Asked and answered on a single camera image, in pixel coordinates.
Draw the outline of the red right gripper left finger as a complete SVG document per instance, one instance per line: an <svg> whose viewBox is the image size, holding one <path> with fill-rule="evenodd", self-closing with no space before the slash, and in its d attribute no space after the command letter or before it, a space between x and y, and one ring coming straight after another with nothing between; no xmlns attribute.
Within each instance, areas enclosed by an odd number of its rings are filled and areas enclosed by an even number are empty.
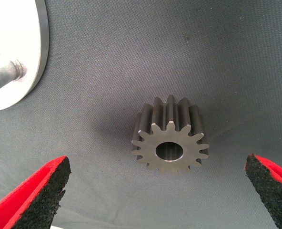
<svg viewBox="0 0 282 229"><path fill-rule="evenodd" d="M49 229L70 173L67 156L43 165L0 200L0 229Z"/></svg>

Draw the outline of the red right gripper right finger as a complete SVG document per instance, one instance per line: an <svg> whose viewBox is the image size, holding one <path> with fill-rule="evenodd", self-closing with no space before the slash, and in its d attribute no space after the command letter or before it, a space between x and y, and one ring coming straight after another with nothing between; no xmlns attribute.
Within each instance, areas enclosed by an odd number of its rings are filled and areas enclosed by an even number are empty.
<svg viewBox="0 0 282 229"><path fill-rule="evenodd" d="M245 172L276 227L282 229L282 167L262 156L249 154Z"/></svg>

